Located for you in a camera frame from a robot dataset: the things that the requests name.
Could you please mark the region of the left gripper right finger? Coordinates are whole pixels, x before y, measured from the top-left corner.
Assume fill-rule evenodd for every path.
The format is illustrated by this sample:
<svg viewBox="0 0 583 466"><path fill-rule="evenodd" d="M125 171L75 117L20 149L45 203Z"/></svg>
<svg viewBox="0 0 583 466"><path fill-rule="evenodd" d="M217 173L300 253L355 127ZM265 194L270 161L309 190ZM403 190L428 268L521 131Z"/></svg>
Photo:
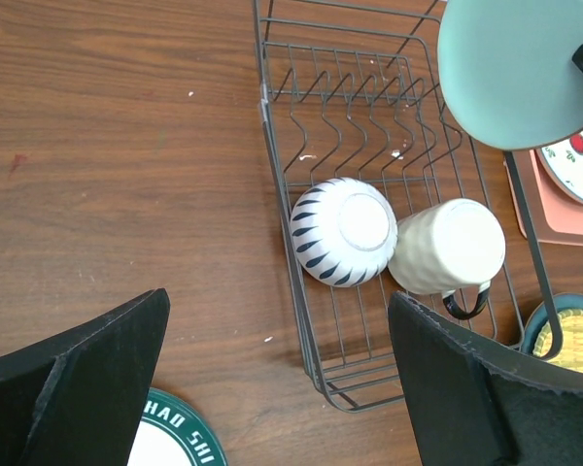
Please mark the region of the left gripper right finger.
<svg viewBox="0 0 583 466"><path fill-rule="evenodd" d="M396 292L394 358L425 465L583 465L583 374Z"/></svg>

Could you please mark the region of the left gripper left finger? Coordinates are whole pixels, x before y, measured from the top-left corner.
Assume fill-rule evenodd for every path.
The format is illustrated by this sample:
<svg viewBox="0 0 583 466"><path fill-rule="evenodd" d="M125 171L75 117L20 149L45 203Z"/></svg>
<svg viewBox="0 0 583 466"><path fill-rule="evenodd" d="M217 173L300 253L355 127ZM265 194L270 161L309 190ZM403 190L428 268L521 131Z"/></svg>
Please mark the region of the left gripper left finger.
<svg viewBox="0 0 583 466"><path fill-rule="evenodd" d="M0 465L126 464L169 313L149 290L0 356Z"/></svg>

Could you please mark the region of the mint green flower plate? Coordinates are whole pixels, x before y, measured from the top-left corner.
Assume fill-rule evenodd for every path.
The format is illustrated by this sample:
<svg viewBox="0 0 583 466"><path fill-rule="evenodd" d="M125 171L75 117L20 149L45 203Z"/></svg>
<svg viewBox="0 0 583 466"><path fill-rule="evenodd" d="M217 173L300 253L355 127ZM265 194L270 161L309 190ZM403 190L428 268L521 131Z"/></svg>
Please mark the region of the mint green flower plate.
<svg viewBox="0 0 583 466"><path fill-rule="evenodd" d="M437 42L447 107L471 137L500 150L583 130L583 1L449 1Z"/></svg>

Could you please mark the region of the cream ceramic mug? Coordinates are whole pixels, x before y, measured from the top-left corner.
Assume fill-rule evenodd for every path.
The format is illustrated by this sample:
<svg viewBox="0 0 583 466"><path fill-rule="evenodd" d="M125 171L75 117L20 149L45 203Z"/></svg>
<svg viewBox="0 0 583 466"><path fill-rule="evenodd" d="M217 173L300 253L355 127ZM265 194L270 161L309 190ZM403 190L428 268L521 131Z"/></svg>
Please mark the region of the cream ceramic mug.
<svg viewBox="0 0 583 466"><path fill-rule="evenodd" d="M457 198L400 220L388 270L403 289L441 296L448 314L481 314L506 252L503 230L483 204Z"/></svg>

